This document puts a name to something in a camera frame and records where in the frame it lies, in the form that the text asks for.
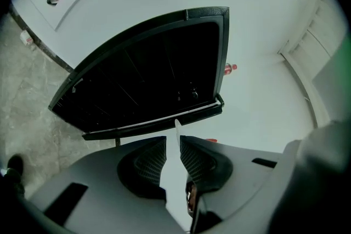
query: black storage compartment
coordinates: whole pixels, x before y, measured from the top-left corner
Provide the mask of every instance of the black storage compartment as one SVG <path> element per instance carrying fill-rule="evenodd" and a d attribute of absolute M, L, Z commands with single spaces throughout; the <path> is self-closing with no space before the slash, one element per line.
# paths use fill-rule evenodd
<path fill-rule="evenodd" d="M 49 109 L 86 140 L 151 133 L 222 112 L 229 8 L 178 11 L 127 29 L 84 59 Z"/>

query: concrete floor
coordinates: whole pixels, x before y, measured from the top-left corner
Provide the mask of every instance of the concrete floor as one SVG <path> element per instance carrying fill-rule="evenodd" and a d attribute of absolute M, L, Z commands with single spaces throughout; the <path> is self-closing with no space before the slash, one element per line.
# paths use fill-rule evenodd
<path fill-rule="evenodd" d="M 84 141 L 82 132 L 48 110 L 68 72 L 35 45 L 26 47 L 10 15 L 0 23 L 0 162 L 15 153 L 24 159 L 25 196 L 45 181 L 114 140 Z"/>

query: black open lid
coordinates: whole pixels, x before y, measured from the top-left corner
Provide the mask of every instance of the black open lid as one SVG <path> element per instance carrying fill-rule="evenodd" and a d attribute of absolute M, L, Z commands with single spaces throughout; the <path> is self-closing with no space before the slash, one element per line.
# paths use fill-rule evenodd
<path fill-rule="evenodd" d="M 229 8 L 182 10 L 142 22 L 86 57 L 49 109 L 86 140 L 146 134 L 222 112 Z"/>

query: black shoe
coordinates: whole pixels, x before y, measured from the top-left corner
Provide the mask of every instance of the black shoe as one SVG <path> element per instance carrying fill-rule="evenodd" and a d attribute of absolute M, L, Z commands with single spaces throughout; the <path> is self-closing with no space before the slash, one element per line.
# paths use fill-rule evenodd
<path fill-rule="evenodd" d="M 14 169 L 19 175 L 23 175 L 23 160 L 22 157 L 19 155 L 14 155 L 10 158 L 9 162 L 7 163 L 8 169 Z"/>

